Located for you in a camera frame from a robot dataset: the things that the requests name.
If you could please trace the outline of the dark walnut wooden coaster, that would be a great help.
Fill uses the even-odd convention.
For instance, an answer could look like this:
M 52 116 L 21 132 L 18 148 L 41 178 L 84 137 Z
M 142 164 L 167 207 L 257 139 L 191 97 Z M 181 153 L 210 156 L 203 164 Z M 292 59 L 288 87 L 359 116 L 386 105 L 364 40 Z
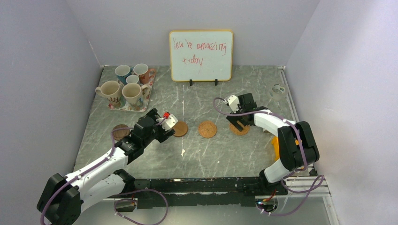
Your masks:
M 115 141 L 119 141 L 123 139 L 125 136 L 127 136 L 129 133 L 130 133 L 129 126 L 125 124 L 119 124 L 113 128 L 111 136 Z

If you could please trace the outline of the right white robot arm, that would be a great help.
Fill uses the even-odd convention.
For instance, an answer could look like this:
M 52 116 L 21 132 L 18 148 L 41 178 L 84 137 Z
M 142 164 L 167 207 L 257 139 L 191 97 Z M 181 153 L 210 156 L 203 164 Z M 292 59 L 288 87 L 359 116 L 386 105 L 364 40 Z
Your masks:
M 257 106 L 251 93 L 231 95 L 223 101 L 231 109 L 227 120 L 238 130 L 245 126 L 262 128 L 278 139 L 279 158 L 260 172 L 258 189 L 268 195 L 276 182 L 319 160 L 320 154 L 308 122 L 283 118 L 264 106 Z

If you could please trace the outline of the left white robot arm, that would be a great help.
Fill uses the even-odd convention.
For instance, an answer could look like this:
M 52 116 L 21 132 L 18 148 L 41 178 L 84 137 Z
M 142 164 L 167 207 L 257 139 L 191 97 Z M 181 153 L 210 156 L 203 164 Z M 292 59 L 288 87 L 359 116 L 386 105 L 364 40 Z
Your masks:
M 40 223 L 71 225 L 89 207 L 103 199 L 121 195 L 128 197 L 139 192 L 135 178 L 125 167 L 144 153 L 153 141 L 162 143 L 175 132 L 178 119 L 168 112 L 163 116 L 157 109 L 139 118 L 121 140 L 112 140 L 111 149 L 89 165 L 62 176 L 54 174 L 47 181 L 38 201 Z

